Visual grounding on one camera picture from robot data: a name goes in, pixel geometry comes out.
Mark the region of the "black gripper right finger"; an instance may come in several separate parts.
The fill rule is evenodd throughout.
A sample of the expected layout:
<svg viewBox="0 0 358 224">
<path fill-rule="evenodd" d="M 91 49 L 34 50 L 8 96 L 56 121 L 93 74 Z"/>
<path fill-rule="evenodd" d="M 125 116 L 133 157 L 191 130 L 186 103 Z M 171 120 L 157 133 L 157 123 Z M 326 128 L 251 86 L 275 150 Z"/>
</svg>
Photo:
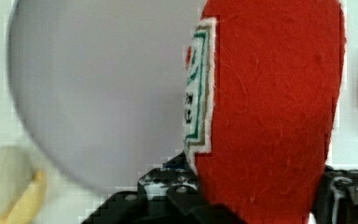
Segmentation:
<svg viewBox="0 0 358 224">
<path fill-rule="evenodd" d="M 316 224 L 358 224 L 358 169 L 326 165 L 311 213 Z"/>
</svg>

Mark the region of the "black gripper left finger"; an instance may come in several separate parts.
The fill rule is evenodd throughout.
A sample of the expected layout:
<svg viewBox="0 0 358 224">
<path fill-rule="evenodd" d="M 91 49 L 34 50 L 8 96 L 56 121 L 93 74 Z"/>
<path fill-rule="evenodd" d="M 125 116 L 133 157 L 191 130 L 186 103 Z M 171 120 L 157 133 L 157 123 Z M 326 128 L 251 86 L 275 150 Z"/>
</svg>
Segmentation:
<svg viewBox="0 0 358 224">
<path fill-rule="evenodd" d="M 209 203 L 181 153 L 143 175 L 135 191 L 109 197 L 81 224 L 246 224 L 221 203 Z"/>
</svg>

